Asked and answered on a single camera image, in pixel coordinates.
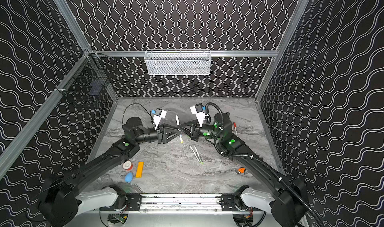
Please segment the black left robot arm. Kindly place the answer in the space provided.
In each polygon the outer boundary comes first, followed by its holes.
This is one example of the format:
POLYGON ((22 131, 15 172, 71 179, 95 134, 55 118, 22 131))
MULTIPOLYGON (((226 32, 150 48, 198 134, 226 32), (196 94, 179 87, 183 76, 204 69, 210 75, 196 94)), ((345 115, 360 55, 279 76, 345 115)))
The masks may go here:
POLYGON ((69 223, 81 204, 76 197, 94 180, 131 159, 140 150, 141 143, 166 144, 181 134, 177 127, 169 124, 145 128, 139 117, 128 119, 122 129, 123 137, 97 158, 75 171, 45 178, 37 209, 51 226, 63 227, 69 223))

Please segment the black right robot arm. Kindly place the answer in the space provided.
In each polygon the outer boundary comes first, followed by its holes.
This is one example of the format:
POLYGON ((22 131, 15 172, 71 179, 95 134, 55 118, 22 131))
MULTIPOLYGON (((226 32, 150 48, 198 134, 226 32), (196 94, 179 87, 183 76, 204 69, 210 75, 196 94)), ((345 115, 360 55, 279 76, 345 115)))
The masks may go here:
POLYGON ((307 187, 300 179, 291 180, 274 169, 251 150, 240 137, 233 132, 230 113, 223 112, 212 102, 191 107, 195 121, 178 125, 178 128, 193 141, 200 138, 212 140, 215 150, 222 157, 241 164, 257 180, 264 184, 272 195, 268 211, 282 227, 300 226, 305 214, 310 214, 318 226, 324 226, 320 216, 310 206, 307 187))

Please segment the white pen red cap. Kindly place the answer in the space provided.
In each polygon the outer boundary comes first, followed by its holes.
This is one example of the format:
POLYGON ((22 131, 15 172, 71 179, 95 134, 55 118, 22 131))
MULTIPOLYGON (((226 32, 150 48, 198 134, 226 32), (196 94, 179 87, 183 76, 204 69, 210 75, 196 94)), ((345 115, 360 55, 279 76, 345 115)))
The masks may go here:
POLYGON ((238 135, 238 132, 237 132, 237 125, 236 125, 235 122, 234 122, 233 124, 234 124, 234 132, 235 132, 236 135, 238 135))

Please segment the white pen green tip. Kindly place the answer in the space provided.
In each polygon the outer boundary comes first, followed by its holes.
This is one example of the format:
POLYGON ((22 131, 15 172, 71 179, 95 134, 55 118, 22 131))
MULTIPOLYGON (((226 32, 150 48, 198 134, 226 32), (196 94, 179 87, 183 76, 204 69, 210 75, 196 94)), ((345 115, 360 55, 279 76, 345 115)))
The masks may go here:
POLYGON ((195 157, 197 158, 197 160, 198 160, 198 162, 199 163, 201 163, 201 160, 200 160, 200 158, 198 157, 198 155, 197 155, 197 153, 196 153, 196 151, 195 151, 195 149, 190 145, 190 149, 192 150, 192 152, 194 153, 194 155, 195 155, 195 157))

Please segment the white pen yellow tip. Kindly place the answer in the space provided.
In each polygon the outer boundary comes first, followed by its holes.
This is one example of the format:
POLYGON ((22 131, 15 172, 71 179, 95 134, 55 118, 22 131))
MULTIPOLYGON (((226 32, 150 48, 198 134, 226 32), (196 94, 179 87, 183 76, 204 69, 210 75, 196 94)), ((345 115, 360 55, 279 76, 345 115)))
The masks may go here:
POLYGON ((180 142, 183 144, 184 140, 183 140, 182 132, 181 132, 181 130, 179 129, 180 121, 179 121, 179 117, 178 117, 178 115, 176 115, 176 123, 177 123, 177 126, 178 126, 178 130, 179 130, 179 132, 180 132, 180 134, 179 134, 180 142))

